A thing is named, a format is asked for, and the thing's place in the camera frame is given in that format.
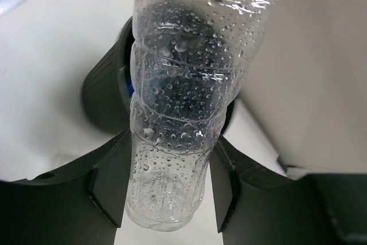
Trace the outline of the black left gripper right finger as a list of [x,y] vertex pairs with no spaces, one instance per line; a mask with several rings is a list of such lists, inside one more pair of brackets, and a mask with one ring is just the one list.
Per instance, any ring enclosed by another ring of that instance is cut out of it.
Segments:
[[220,137],[210,157],[225,244],[365,244],[366,175],[280,175]]

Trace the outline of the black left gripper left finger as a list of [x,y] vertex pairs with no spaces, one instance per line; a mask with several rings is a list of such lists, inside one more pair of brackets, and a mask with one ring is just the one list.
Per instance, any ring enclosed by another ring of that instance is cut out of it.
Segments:
[[32,180],[1,182],[2,244],[113,244],[122,225],[131,138],[108,142]]

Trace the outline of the clear plastic bottle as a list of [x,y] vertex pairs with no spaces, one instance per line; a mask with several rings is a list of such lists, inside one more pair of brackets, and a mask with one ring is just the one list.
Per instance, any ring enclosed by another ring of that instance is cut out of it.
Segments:
[[276,0],[135,0],[126,212],[161,232],[187,225],[209,156]]

